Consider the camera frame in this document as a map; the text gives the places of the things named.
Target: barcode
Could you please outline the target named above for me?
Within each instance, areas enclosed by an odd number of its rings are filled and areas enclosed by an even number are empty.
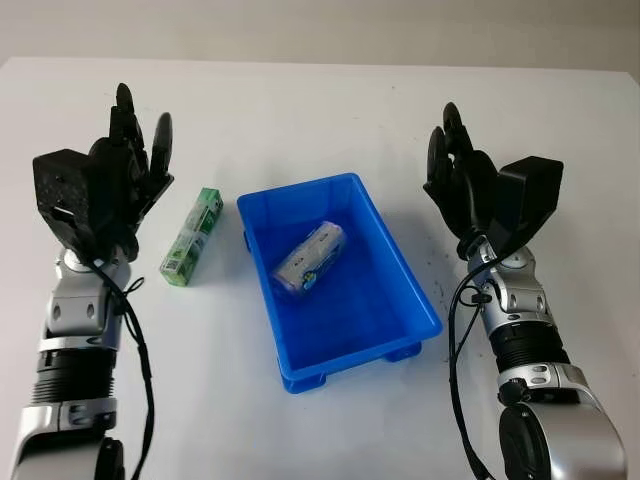
[[[164,264],[165,270],[177,270],[180,266],[180,260],[169,260]]]

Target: white wall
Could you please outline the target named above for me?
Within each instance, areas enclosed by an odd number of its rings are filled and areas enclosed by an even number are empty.
[[[15,55],[621,70],[638,0],[0,0]]]

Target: white background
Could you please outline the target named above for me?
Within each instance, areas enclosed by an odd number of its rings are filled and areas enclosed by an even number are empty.
[[[115,87],[131,87],[150,142],[174,120],[174,185],[139,231],[132,297],[149,344],[154,479],[471,478],[451,413],[446,333],[420,356],[284,391],[258,278],[242,240],[242,193],[357,172],[437,311],[464,265],[423,193],[426,145],[454,100],[498,166],[529,154],[565,162],[557,212],[530,246],[572,361],[626,444],[639,449],[640,91],[625,74],[549,70],[14,59],[0,70],[3,347],[0,469],[9,464],[59,246],[35,205],[31,160],[87,152],[107,134]],[[162,257],[202,186],[220,188],[220,223],[193,278],[170,287]],[[144,395],[132,342],[116,370],[116,438],[137,460]],[[497,478],[494,358],[481,328],[461,360],[471,438]]]
[[[0,63],[82,56],[586,68],[640,80],[638,0],[0,0]]]

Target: blue plastic bin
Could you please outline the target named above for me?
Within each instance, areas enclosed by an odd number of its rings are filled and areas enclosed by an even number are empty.
[[[380,357],[417,355],[422,340],[442,330],[357,175],[243,195],[238,209],[287,391]],[[271,272],[323,220],[344,229],[342,255],[302,299],[275,295]]]

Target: wire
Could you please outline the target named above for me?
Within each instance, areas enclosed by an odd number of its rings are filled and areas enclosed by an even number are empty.
[[[480,313],[481,309],[482,309],[482,304],[476,304],[476,311],[473,312],[473,316],[471,317],[471,321],[469,322],[469,325],[467,325],[467,329],[465,330],[464,335],[462,336],[462,340],[460,340],[460,342],[458,343],[458,348],[456,349],[456,353],[455,353],[456,362],[458,361],[458,356],[460,355],[460,351],[462,350],[464,343],[467,341],[469,332],[471,332],[471,329],[473,328],[473,324],[476,322],[476,318],[478,318],[478,314]]]
[[[136,278],[133,283],[131,285],[129,285],[129,288],[127,288],[124,291],[124,296],[128,297],[130,293],[135,292],[136,290],[138,290],[142,285],[144,285],[144,277],[138,277]],[[136,336],[135,332],[133,331],[133,328],[131,327],[131,321],[129,320],[129,315],[127,314],[127,312],[123,312],[122,316],[124,317],[124,324],[127,327],[127,330],[129,330],[129,335],[131,335],[131,338],[133,338],[133,340],[138,343],[138,337]]]
[[[147,396],[147,420],[144,426],[144,433],[142,435],[142,449],[140,451],[140,458],[138,459],[138,465],[131,476],[131,480],[138,480],[140,478],[140,473],[142,472],[142,467],[144,466],[144,462],[147,459],[147,455],[149,454],[149,448],[151,447],[151,439],[153,438],[153,426],[155,422],[155,402],[153,399],[153,386],[151,384],[151,364],[149,363],[149,351],[147,350],[147,344],[144,341],[144,335],[142,333],[142,329],[140,328],[140,322],[138,322],[138,317],[136,316],[136,312],[133,310],[133,307],[129,303],[127,299],[127,295],[131,292],[136,291],[138,288],[142,286],[144,283],[144,277],[140,277],[135,280],[131,286],[126,290],[122,291],[120,287],[107,275],[104,273],[99,267],[97,267],[92,261],[84,261],[85,265],[87,265],[98,277],[102,279],[102,281],[109,287],[111,293],[116,296],[120,305],[124,307],[124,317],[125,324],[127,325],[127,329],[133,340],[136,342],[138,346],[138,354],[140,355],[140,367],[142,370],[142,379],[144,380],[144,390]]]
[[[453,407],[453,415],[456,419],[458,430],[460,431],[460,437],[462,438],[462,446],[464,448],[465,454],[467,455],[469,466],[471,467],[471,470],[473,471],[474,476],[478,480],[495,480],[495,477],[493,477],[489,473],[489,470],[487,470],[487,467],[484,465],[484,463],[482,463],[482,461],[476,454],[475,450],[473,449],[471,445],[471,441],[469,440],[467,426],[464,421],[464,413],[462,412],[462,404],[460,403],[457,364],[458,364],[458,356],[460,354],[460,351],[462,350],[462,347],[464,346],[464,343],[467,340],[469,332],[471,331],[471,328],[475,323],[475,320],[480,312],[482,304],[481,302],[478,302],[478,303],[465,302],[461,300],[461,296],[462,296],[462,293],[467,289],[471,289],[471,290],[475,289],[477,294],[480,293],[480,290],[477,287],[473,285],[467,285],[467,284],[471,280],[473,280],[478,274],[484,272],[485,270],[488,270],[489,268],[494,267],[498,263],[502,262],[502,260],[507,258],[509,255],[510,253],[502,254],[497,258],[494,258],[493,260],[488,261],[487,263],[483,263],[482,265],[474,268],[471,272],[469,272],[467,276],[464,277],[456,287],[455,293],[453,294],[453,298],[451,299],[451,305],[449,307],[449,315],[447,317],[447,323],[449,324],[449,388],[451,390],[451,404]],[[471,322],[469,322],[469,325],[462,337],[462,340],[456,347],[455,322],[456,322],[456,309],[457,309],[458,303],[461,303],[462,305],[469,306],[469,307],[476,307],[476,311],[474,312],[473,317],[471,318]]]

